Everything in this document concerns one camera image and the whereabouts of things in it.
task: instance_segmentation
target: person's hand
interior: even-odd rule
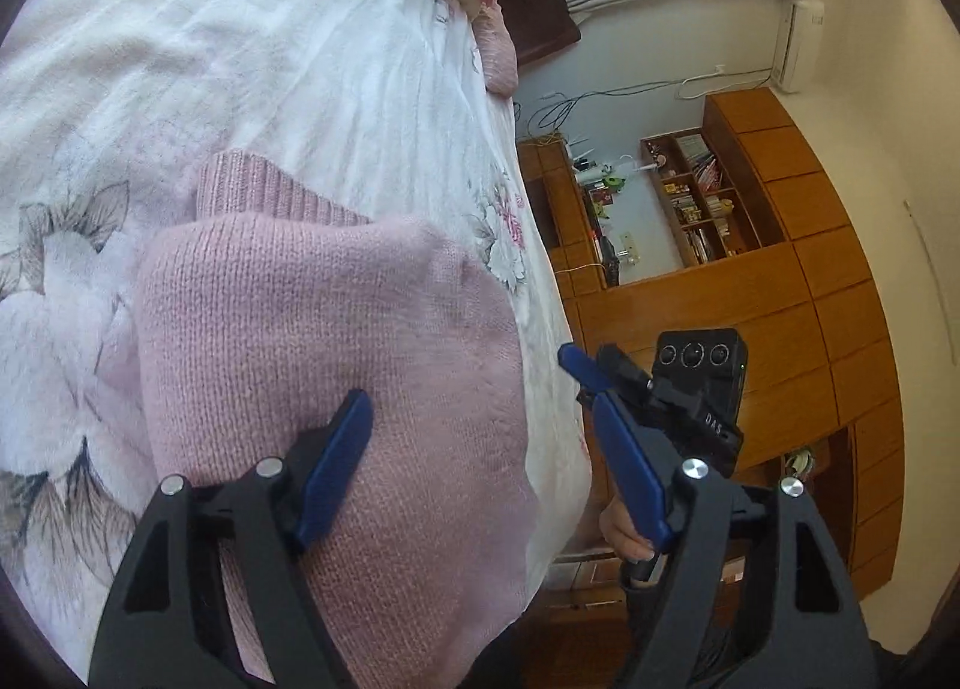
[[[614,552],[627,561],[646,561],[654,556],[654,547],[640,536],[627,512],[627,505],[616,497],[600,514],[600,531]]]

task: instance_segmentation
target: pink sweater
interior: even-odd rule
[[[525,599],[536,498],[506,295],[429,225],[368,222],[253,155],[211,160],[197,206],[137,285],[157,472],[238,477],[366,389],[373,438],[301,567],[360,687],[455,686]],[[267,675],[224,566],[245,663]]]

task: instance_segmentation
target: dark wooden headboard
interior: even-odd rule
[[[529,64],[580,40],[566,0],[500,0],[503,19],[517,48],[517,64]]]

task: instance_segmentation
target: bed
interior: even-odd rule
[[[157,485],[131,283],[226,149],[357,214],[429,221],[509,293],[539,499],[531,599],[576,526],[589,459],[512,104],[487,93],[456,0],[29,0],[0,69],[0,564],[77,675]]]

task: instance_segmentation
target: air conditioner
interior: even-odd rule
[[[773,81],[785,93],[810,84],[824,33],[824,2],[788,0],[776,36]]]

